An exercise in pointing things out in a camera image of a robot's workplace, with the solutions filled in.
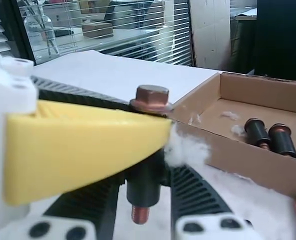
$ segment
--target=window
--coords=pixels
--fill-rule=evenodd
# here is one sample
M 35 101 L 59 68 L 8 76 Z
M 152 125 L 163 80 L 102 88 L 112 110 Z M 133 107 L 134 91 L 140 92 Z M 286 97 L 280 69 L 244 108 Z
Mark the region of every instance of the window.
M 230 0 L 230 16 L 235 17 L 257 7 L 257 0 Z
M 188 0 L 47 0 L 43 5 L 33 5 L 33 1 L 18 0 L 22 18 L 31 16 L 29 8 L 41 8 L 34 11 L 34 17 L 42 13 L 49 17 L 55 34 L 53 43 L 45 36 L 40 42 L 30 38 L 38 64 L 57 56 L 52 45 L 57 45 L 59 56 L 96 50 L 153 62 L 192 64 Z

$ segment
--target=white wall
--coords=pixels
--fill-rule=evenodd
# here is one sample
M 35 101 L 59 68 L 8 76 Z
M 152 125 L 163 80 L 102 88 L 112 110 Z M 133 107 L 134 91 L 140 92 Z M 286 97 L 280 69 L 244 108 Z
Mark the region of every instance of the white wall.
M 230 57 L 230 0 L 190 0 L 196 66 L 225 69 Z

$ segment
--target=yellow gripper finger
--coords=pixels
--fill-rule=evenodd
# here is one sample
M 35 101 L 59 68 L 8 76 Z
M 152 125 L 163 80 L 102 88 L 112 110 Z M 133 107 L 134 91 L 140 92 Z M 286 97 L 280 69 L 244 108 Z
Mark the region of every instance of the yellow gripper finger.
M 97 182 L 168 141 L 171 120 L 40 100 L 7 119 L 5 200 L 26 204 Z

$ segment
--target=open cardboard tray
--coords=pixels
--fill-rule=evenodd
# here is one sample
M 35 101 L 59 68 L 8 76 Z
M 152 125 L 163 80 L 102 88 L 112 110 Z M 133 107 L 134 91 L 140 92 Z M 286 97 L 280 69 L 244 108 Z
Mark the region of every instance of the open cardboard tray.
M 172 119 L 179 130 L 202 137 L 212 148 L 209 165 L 239 174 L 281 194 L 296 197 L 296 159 L 245 143 L 231 132 L 249 118 L 259 118 L 269 129 L 288 125 L 296 148 L 296 82 L 222 73 L 213 76 L 175 103 Z M 231 111 L 239 120 L 221 116 Z M 188 125 L 191 117 L 200 116 Z

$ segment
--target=white paper sheet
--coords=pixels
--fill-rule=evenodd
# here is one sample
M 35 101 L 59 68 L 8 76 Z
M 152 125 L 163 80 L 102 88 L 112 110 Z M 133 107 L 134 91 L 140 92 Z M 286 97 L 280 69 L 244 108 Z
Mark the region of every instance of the white paper sheet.
M 72 53 L 35 67 L 34 75 L 129 101 L 138 85 L 169 88 L 174 103 L 218 71 L 104 55 Z

